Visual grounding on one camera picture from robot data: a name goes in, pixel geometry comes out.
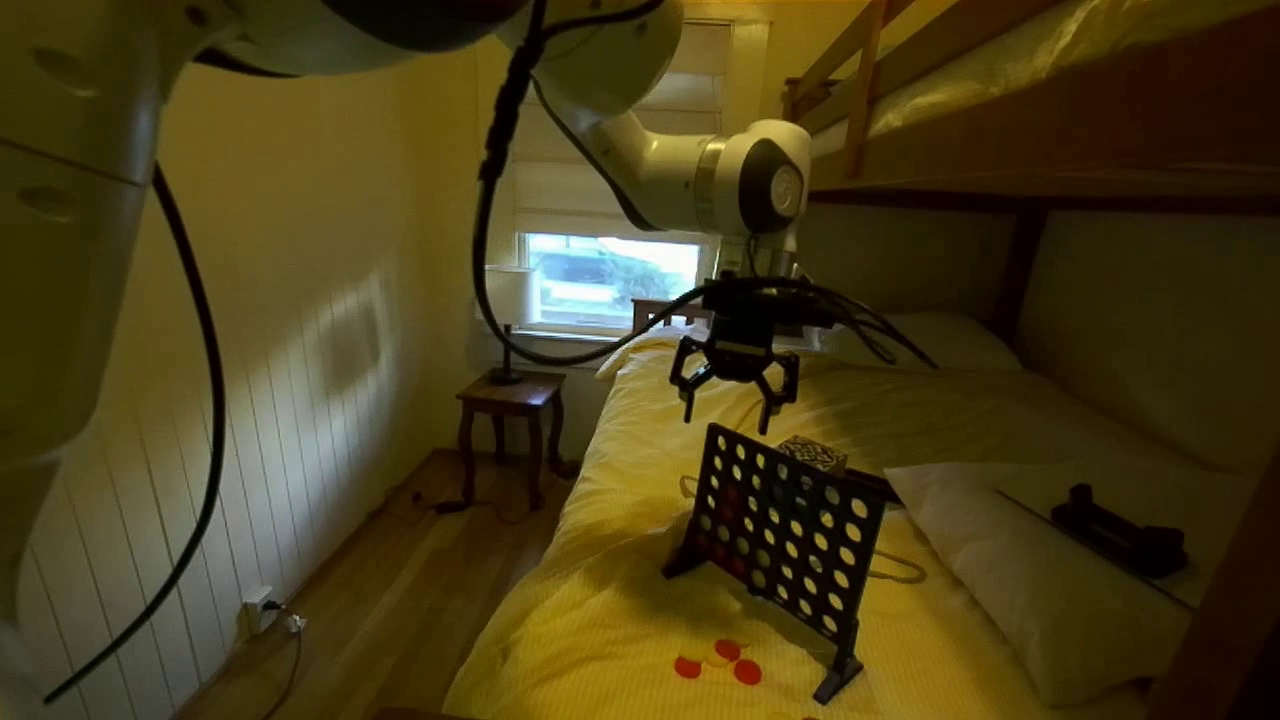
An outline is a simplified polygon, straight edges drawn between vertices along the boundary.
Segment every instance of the power outlet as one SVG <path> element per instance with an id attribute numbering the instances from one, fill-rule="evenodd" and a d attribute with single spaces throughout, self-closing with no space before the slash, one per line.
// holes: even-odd
<path id="1" fill-rule="evenodd" d="M 245 634 L 261 634 L 268 630 L 274 619 L 278 619 L 278 601 L 271 595 L 271 583 L 256 589 L 245 595 L 245 606 L 240 606 L 240 624 L 245 624 Z"/>

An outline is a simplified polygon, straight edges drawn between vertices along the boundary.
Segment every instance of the pillow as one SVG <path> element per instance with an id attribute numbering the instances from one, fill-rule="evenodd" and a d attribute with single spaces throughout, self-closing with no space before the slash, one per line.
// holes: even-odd
<path id="1" fill-rule="evenodd" d="M 1014 351 L 986 332 L 980 321 L 959 310 L 892 310 L 888 315 L 910 344 L 920 344 L 939 366 L 973 366 L 973 370 L 1019 370 L 1025 364 Z M 820 346 L 828 346 L 837 361 L 849 364 L 875 364 L 875 366 L 929 366 L 894 341 L 883 341 L 883 346 L 894 356 L 894 364 L 883 364 L 851 329 L 823 332 Z"/>
<path id="2" fill-rule="evenodd" d="M 993 486 L 1034 472 L 1052 469 L 915 463 L 883 474 L 1002 630 L 1043 703 L 1083 703 L 1161 675 L 1191 611 Z"/>

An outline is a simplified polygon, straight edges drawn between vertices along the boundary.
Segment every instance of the bed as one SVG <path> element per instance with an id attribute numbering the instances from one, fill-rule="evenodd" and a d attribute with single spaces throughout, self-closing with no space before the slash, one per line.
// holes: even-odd
<path id="1" fill-rule="evenodd" d="M 883 366 L 832 332 L 766 434 L 744 383 L 709 383 L 678 424 L 669 332 L 602 364 L 612 390 L 554 540 L 478 630 L 442 710 L 1142 715 L 1243 502 L 1222 486 L 1248 483 L 1097 416 L 965 315 L 894 323 L 939 370 Z M 823 634 L 713 564 L 660 571 L 709 424 L 817 441 L 901 493 L 856 606 L 862 673 L 828 703 L 810 700 Z M 1117 513 L 1185 529 L 1191 564 L 1138 583 L 1028 513 L 1079 474 Z"/>
<path id="2" fill-rule="evenodd" d="M 869 0 L 785 106 L 820 197 L 1274 212 L 1274 34 L 1271 0 Z"/>

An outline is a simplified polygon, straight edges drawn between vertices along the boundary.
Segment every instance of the mattress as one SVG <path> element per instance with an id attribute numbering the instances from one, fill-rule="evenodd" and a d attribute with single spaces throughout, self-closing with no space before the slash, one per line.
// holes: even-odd
<path id="1" fill-rule="evenodd" d="M 1274 0 L 1063 0 L 1028 23 L 965 52 L 922 81 L 883 96 L 869 137 L 922 124 L 959 106 L 1039 84 L 1063 69 L 1117 55 L 1127 49 L 1191 34 L 1197 26 L 1248 16 Z M 817 137 L 817 150 L 838 150 L 844 124 Z"/>
<path id="2" fill-rule="evenodd" d="M 510 589 L 465 658 L 457 715 L 1142 715 L 1138 688 L 1049 708 L 1025 664 L 905 506 L 888 506 L 861 601 L 862 673 L 817 703 L 832 647 L 740 590 L 721 568 L 663 580 L 685 535 L 709 424 L 756 432 L 758 395 L 709 383 L 678 424 L 669 346 L 615 364 L 606 407 L 546 557 Z M 764 442 L 789 434 L 849 451 L 856 469 L 929 460 L 1097 460 L 1169 474 L 1178 455 L 1089 410 L 1054 383 L 1000 370 L 870 366 L 803 356 L 800 400 Z"/>

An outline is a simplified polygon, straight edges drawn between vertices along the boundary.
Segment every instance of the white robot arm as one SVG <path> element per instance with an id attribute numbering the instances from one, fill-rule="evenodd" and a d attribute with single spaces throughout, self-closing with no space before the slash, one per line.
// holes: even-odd
<path id="1" fill-rule="evenodd" d="M 640 0 L 17 0 L 0 13 L 0 715 L 34 710 L 17 651 L 17 580 L 60 451 L 89 424 L 179 69 L 315 74 L 510 45 L 532 16 L 581 23 Z M 808 137 L 653 137 L 629 106 L 663 71 L 678 0 L 553 41 L 535 84 L 554 120 L 653 229 L 785 241 L 803 212 Z"/>

